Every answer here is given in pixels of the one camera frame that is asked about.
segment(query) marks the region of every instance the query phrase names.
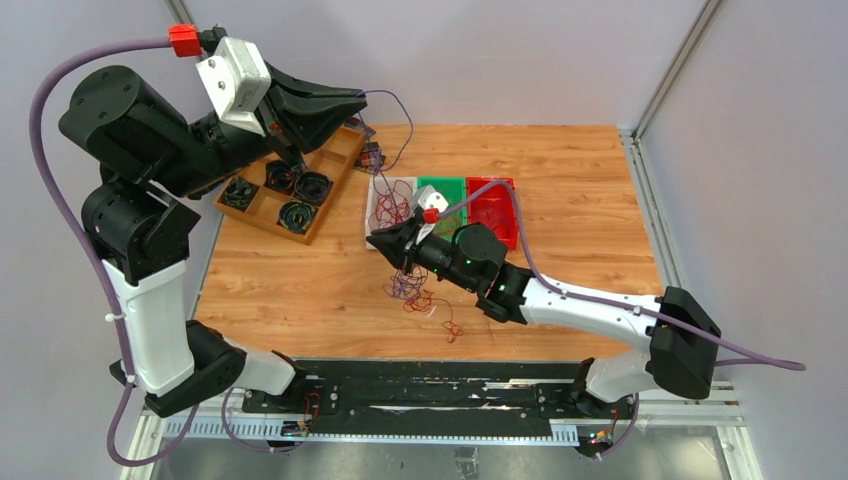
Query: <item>red wire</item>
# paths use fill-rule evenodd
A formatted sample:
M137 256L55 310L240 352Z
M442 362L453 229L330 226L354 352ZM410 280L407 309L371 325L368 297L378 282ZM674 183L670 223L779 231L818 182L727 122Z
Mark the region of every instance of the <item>red wire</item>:
M420 295L408 298L403 302L403 310L407 313L426 312L433 306L433 292L421 290Z
M399 186L405 186L404 193L409 192L409 197L398 194ZM371 213L368 223L373 229L393 227L403 223L412 213L409 202L412 200L412 186L403 181L395 180L390 186L386 183L387 191L377 194L374 202L374 211Z
M315 392L310 392L307 393L305 397L303 397L306 399L306 415L309 415L309 410L312 407L312 402L309 401L309 397L316 397L318 399L315 402L315 413L312 414L312 420L314 421L316 418L318 418L318 412L321 411L321 395Z
M442 322L442 327L444 327L448 331L448 336L445 341L448 343L453 343L458 337L465 335L465 330L463 330L461 326L454 323L453 321L453 305L451 305L449 301L443 298L434 298L432 300L437 302L444 302L444 304L448 306L448 309L451 312L450 320Z

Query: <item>tangled wire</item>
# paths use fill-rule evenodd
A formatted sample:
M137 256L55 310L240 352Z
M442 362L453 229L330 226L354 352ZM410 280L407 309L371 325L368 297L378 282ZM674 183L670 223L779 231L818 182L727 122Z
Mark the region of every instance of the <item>tangled wire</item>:
M405 312L429 312L428 317L436 310L434 302L441 302L448 306L450 319L442 322L442 327L448 331L447 343L453 343L465 331L453 321L453 306L443 298L433 296L433 292L424 289L427 282L427 270L416 265L409 274L398 270L389 278L389 282L383 285L383 290L392 298L403 300Z
M409 203L412 201L412 185L404 180L395 180L389 185L385 182L374 182L374 211L368 217L371 230L393 227L404 222L412 214Z

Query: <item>gray wall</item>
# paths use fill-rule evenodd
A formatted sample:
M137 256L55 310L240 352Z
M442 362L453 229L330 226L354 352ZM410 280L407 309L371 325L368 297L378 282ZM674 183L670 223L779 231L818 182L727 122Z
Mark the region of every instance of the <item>gray wall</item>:
M689 287L726 338L809 367L728 372L768 479L848 477L846 18L726 2L646 142Z
M703 0L186 0L283 71L422 123L633 126ZM405 121L374 96L369 121Z
M118 358L115 333L103 321L107 305L99 284L36 173L26 119L36 86L61 61L106 42L165 35L171 18L161 2L128 0L5 2L3 17L0 477L115 478L105 449L121 393L106 370ZM163 50L110 63L136 69L190 120L210 109L191 60ZM97 163L62 137L56 122L73 87L95 68L60 84L44 122L48 159L75 211L98 185ZM204 215L194 232L187 298L196 295L197 261L215 227L216 216ZM127 415L124 439L139 405Z

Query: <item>metal corner post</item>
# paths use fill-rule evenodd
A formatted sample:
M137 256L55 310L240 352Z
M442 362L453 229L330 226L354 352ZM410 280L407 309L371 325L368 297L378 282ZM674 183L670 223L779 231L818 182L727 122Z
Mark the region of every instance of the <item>metal corner post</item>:
M164 0L165 5L168 6L168 10L171 11L171 16L174 17L174 21L177 23L190 23L194 24L194 18L191 16L191 12L188 11L188 7L186 6L183 0Z
M645 227L651 240L654 258L664 285L685 286L685 278L677 262L674 244L668 232L663 214L663 202L654 188L650 162L642 140L659 114L680 74L692 58L692 54L706 35L725 0L706 0L698 12L689 32L680 44L654 94L651 96L639 122L632 130L620 130L621 143L627 155L639 205L645 219Z
M686 38L683 40L683 43L674 55L674 59L668 66L668 70L666 70L665 75L657 86L656 91L654 91L654 95L645 107L644 112L642 112L642 116L639 117L639 122L633 128L633 139L637 146L648 132L648 129L651 128L651 124L656 118L662 104L665 102L669 92L674 87L675 82L677 82L677 78L680 76L680 73L689 62L692 53L698 47L698 44L701 43L701 40L704 38L704 34L710 24L712 24L716 13L718 13L718 10L724 4L724 1L725 0L706 0L704 2L704 6L701 7L701 11L698 12L695 22L692 24L692 27L689 29L689 33L686 34Z

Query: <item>purple cable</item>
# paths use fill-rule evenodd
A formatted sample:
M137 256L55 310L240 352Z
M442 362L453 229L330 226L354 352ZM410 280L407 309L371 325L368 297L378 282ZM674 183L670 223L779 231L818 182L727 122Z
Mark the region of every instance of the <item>purple cable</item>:
M56 183L56 179L53 177L53 173L50 171L50 166L47 164L47 156L44 153L44 137L41 130L41 123L44 117L44 106L47 104L47 98L50 96L50 93L54 88L56 88L59 81L73 70L94 60L114 55L116 53L132 52L136 50L152 50L156 48L170 48L170 46L171 44L168 37L157 37L144 40L130 40L112 43L80 53L66 60L47 75L44 81L41 82L41 85L39 85L38 90L36 90L29 110L29 142L32 147L32 156L35 158L35 166L38 168L41 180L44 181L44 186L47 187L47 192L50 194L50 198L52 198L53 202L56 203L59 213L62 214L62 218L65 220L65 223L68 224L68 227L73 232L74 237L76 237L80 246L82 246L86 257L88 257L88 260L91 262L91 266L97 274L97 279L100 281L100 286L103 288L103 293L106 295L106 300L109 302L109 309L116 317L115 330L117 330L118 333L118 345L121 350L121 360L124 363L124 370L126 371L127 376L135 375L135 364L133 363L132 354L130 352L130 341L127 334L127 326L124 323L123 317L121 317L121 303L118 301L118 296L115 294L115 288L112 286L112 282L109 281L109 275L106 273L106 269L103 267L97 253L94 251L94 246L91 244L91 241L89 241L88 236L86 236L85 231L82 229L82 226L79 222L77 222L74 213L71 211L71 208L68 206L68 202L65 200L65 197L62 195L62 191L59 189L59 185ZM121 395L118 408L115 410L115 415L112 417L112 423L109 424L109 430L106 434L106 449L109 452L109 456L115 463L125 467L148 465L174 451L183 437L185 437L186 433L188 433L191 428L191 422L194 420L194 415L197 413L197 406L194 406L188 415L185 426L182 430L180 430L179 435L177 435L174 441L172 441L164 450L143 460L130 460L118 453L118 450L115 447L115 435L118 431L118 425L121 422L121 417L124 416L127 404L130 401L132 389L133 384L131 382L126 382L124 385L124 393Z
M427 270L417 265L409 275L398 270L392 276L391 283L383 285L383 291L392 298L415 301L421 296L421 288L427 282L427 273Z
M716 362L716 367L729 367L732 365L762 365L759 360L753 358L730 358L727 360L719 360Z
M415 124L412 122L412 117L409 115L409 112L406 110L406 107L403 106L403 102L400 101L400 98L398 98L398 96L395 95L394 92L390 90L366 90L360 95L368 95L369 93L385 93L394 97L395 101L400 106L400 109L403 110L403 114L406 115L406 121L409 122L409 135L406 137L406 141L403 142L403 145L401 145L400 150L398 150L398 154L397 156L395 156L395 160L392 162L391 165L389 165L389 168L383 168L382 165L377 168L378 172L388 172L389 170L394 168L395 165L397 165L398 160L400 160L400 156L403 155L403 151L406 150L406 146L409 145L410 141L412 141L412 135L415 133ZM362 126L365 127L365 131L368 132L368 127L367 125L365 125L365 120L362 119L362 113L359 114L359 120L362 121Z
M234 441L238 446L250 450L252 452L258 453L286 453L291 452L297 447L301 446L303 442L298 443L297 445L291 447L278 447L278 448L262 448L251 445L244 440L236 437L235 432L233 432L232 427L230 427L229 422L227 422L227 405L230 403L230 395L233 394L233 389L227 390L227 393L224 394L224 403L221 405L221 424L224 426L224 431L227 432L227 436L230 437L230 440Z

